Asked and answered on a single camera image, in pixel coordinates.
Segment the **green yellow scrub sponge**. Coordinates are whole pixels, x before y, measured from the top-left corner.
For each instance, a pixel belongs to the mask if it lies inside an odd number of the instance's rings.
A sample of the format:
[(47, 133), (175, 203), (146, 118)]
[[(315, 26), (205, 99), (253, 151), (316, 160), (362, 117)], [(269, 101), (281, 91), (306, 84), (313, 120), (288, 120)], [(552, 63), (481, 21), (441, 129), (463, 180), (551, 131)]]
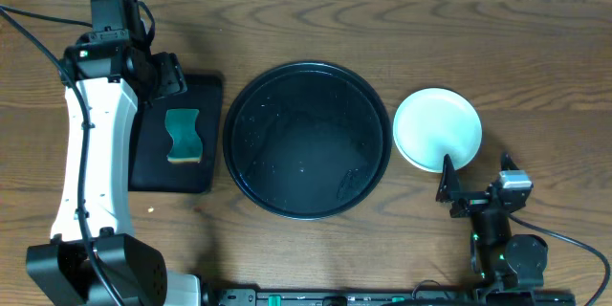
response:
[(196, 131), (198, 109), (169, 109), (166, 111), (164, 126), (172, 140), (166, 156), (172, 164), (199, 163), (204, 146)]

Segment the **light blue plate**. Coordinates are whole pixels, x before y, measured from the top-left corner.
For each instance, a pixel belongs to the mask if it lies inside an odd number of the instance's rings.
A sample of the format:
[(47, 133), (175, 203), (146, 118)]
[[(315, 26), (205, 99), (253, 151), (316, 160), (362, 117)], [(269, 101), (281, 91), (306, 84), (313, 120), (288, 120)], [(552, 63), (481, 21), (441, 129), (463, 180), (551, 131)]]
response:
[(475, 108), (443, 88), (412, 93), (398, 107), (392, 136), (401, 155), (428, 172), (443, 171), (444, 157), (455, 168), (469, 164), (480, 150), (483, 128)]

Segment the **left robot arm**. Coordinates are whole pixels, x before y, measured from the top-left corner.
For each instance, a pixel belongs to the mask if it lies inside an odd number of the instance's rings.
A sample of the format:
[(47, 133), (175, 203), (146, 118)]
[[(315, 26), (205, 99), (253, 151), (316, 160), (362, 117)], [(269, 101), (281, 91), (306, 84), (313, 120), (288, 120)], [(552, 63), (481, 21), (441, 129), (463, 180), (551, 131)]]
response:
[(27, 273), (55, 305), (199, 305), (200, 278), (170, 271), (138, 240), (128, 206), (138, 108), (183, 93), (184, 74), (175, 55), (151, 53), (155, 22), (142, 1), (91, 0), (91, 12), (91, 31), (56, 63), (69, 115), (64, 187)]

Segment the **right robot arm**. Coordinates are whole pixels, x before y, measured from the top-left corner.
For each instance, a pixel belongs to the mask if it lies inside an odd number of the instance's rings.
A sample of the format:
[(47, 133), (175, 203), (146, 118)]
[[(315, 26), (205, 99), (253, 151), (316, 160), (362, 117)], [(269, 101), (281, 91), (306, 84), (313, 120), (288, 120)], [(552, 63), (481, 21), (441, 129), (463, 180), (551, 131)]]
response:
[(452, 218), (471, 222), (471, 267), (482, 277), (471, 295), (480, 303), (535, 303), (534, 289), (544, 284), (548, 246), (539, 236), (513, 234), (510, 216), (526, 206), (534, 184), (504, 154), (500, 172), (484, 191), (465, 191), (450, 155), (443, 159), (436, 201), (449, 203)]

